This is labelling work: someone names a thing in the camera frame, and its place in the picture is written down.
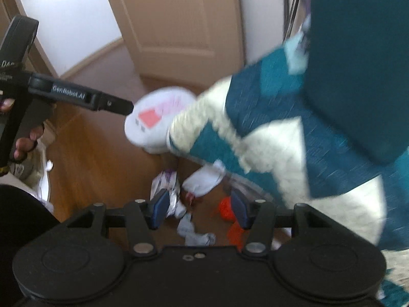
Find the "left gloved hand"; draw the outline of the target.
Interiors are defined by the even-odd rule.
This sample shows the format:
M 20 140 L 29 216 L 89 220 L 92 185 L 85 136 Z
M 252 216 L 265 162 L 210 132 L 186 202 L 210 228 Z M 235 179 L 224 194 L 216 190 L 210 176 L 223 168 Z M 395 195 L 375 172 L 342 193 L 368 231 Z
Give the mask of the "left gloved hand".
M 8 117 L 1 134 L 1 177 L 8 174 L 10 161 L 23 161 L 37 147 L 38 140 L 44 134 L 42 121 L 26 128 L 23 134 L 17 136 L 29 105 L 27 98 L 1 98 L 1 115 Z

